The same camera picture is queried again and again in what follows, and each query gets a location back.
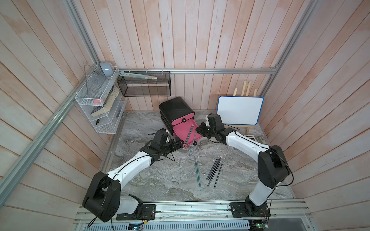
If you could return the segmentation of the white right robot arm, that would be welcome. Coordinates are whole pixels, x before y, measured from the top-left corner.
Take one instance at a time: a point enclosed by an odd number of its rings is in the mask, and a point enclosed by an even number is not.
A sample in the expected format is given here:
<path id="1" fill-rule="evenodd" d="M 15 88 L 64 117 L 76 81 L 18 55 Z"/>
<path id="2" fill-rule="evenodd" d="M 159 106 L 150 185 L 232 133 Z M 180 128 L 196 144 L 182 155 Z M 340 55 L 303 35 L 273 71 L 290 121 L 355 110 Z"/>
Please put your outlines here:
<path id="1" fill-rule="evenodd" d="M 288 161 L 278 145 L 268 146 L 253 141 L 233 128 L 226 128 L 218 114 L 208 114 L 207 122 L 201 123 L 196 132 L 201 136 L 231 146 L 248 155 L 257 162 L 258 183 L 247 196 L 245 207 L 258 209 L 263 206 L 276 187 L 289 176 L 292 171 Z"/>

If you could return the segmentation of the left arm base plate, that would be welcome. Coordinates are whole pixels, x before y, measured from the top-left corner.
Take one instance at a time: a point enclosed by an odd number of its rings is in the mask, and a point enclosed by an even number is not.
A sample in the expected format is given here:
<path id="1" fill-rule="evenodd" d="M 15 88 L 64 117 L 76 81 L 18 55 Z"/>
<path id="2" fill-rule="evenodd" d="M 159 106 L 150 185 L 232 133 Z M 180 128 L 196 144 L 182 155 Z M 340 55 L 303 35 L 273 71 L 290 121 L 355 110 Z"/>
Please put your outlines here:
<path id="1" fill-rule="evenodd" d="M 116 216 L 116 220 L 153 220 L 156 216 L 156 205 L 139 205 L 133 214 L 122 213 Z"/>

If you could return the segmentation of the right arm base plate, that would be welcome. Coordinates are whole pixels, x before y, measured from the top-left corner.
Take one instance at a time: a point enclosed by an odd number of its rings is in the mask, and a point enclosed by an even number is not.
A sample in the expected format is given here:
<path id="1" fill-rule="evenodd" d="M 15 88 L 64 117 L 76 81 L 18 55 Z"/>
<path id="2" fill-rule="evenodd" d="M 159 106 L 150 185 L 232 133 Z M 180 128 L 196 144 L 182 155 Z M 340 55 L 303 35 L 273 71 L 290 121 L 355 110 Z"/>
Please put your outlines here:
<path id="1" fill-rule="evenodd" d="M 265 202 L 261 206 L 255 206 L 252 202 L 234 202 L 229 204 L 229 209 L 234 218 L 264 217 L 271 216 L 270 209 Z"/>

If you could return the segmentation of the black drawer cabinet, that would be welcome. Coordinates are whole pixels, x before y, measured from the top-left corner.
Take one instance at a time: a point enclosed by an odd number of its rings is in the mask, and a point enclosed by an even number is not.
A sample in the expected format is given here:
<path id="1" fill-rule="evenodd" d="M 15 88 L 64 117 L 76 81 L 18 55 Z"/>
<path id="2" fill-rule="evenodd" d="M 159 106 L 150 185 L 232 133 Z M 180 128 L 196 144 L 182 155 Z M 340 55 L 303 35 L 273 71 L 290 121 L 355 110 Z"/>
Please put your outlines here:
<path id="1" fill-rule="evenodd" d="M 161 120 L 171 135 L 174 134 L 171 122 L 194 111 L 182 97 L 175 97 L 159 105 Z"/>

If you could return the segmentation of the green pencil bundle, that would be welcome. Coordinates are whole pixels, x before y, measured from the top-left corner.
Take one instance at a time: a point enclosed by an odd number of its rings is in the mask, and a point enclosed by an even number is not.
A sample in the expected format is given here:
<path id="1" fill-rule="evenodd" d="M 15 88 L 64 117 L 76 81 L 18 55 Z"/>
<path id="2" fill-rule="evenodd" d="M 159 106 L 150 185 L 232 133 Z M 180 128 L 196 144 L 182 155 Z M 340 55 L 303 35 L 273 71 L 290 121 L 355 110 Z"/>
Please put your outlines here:
<path id="1" fill-rule="evenodd" d="M 201 181 L 200 181 L 200 175 L 199 175 L 199 169 L 198 169 L 198 162 L 197 162 L 197 159 L 195 158 L 194 159 L 194 162 L 195 162 L 195 168 L 196 168 L 196 176 L 197 176 L 197 182 L 198 182 L 198 186 L 199 186 L 199 190 L 201 191 Z"/>

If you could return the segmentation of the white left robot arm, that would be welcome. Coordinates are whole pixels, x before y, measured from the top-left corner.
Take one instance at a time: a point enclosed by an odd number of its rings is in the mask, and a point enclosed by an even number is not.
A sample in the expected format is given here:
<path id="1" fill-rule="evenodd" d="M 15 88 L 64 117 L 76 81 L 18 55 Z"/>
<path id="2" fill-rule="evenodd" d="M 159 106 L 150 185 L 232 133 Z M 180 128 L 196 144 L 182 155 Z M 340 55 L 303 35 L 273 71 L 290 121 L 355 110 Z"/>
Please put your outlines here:
<path id="1" fill-rule="evenodd" d="M 136 220 L 145 217 L 143 202 L 134 195 L 121 197 L 121 190 L 129 181 L 155 162 L 167 158 L 184 146 L 178 138 L 171 138 L 166 129 L 154 133 L 154 138 L 148 141 L 137 154 L 120 167 L 94 175 L 82 206 L 102 222 L 108 222 L 115 215 L 125 220 Z"/>

